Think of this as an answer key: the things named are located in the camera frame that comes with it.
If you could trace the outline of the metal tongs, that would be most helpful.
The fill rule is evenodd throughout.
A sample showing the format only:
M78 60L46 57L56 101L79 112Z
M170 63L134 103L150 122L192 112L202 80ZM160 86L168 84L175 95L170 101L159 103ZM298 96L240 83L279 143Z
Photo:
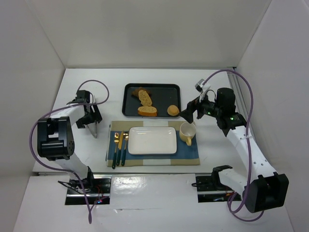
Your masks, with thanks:
M98 137L97 122L90 123L90 124L86 125L86 127L88 128L88 130L90 131L90 133L92 134L92 136L93 136L95 139L97 139L97 137Z

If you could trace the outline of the long bread slice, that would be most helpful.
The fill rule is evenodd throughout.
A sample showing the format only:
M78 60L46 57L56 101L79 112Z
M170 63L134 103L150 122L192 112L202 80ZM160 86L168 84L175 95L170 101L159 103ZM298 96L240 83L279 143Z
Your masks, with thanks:
M140 90L138 92L139 100L142 104L142 106L152 106L152 100L145 90Z

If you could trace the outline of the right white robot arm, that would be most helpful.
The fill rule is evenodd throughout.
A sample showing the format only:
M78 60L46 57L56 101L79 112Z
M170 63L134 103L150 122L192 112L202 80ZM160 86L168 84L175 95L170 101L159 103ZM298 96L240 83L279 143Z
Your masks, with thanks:
M208 98L209 87L197 86L200 96L187 104L180 113L188 123L204 115L216 119L218 127L231 142L246 167L248 176L238 174L231 166L213 168L212 184L217 190L232 189L244 201L251 213L282 207L288 190L289 180L279 174L266 160L262 151L247 128L247 121L236 111L236 97L230 88L220 88L214 101Z

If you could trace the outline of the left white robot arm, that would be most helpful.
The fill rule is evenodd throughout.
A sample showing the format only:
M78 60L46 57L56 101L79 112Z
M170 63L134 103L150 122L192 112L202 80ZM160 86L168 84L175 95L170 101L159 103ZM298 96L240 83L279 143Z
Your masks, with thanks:
M97 138L97 124L102 121L95 98L87 90L78 90L69 108L39 119L37 124L37 151L41 158L57 163L68 171L70 184L74 188L90 189L94 177L90 167L83 164L75 154L72 126L89 129Z

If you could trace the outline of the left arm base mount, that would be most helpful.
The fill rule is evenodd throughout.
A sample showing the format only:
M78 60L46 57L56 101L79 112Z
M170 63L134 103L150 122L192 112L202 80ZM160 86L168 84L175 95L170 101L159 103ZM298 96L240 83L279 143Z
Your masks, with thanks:
M92 186L84 183L86 196L90 205L110 204L111 176L94 175ZM65 205L86 205L82 187L77 180L60 181L58 183L67 189Z

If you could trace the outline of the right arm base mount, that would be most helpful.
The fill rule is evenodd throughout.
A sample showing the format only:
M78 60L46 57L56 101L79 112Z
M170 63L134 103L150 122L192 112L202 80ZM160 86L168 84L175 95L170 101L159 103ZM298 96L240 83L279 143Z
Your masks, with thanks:
M210 175L196 175L196 180L191 186L197 190L199 203L226 202L234 194L229 187L216 187Z

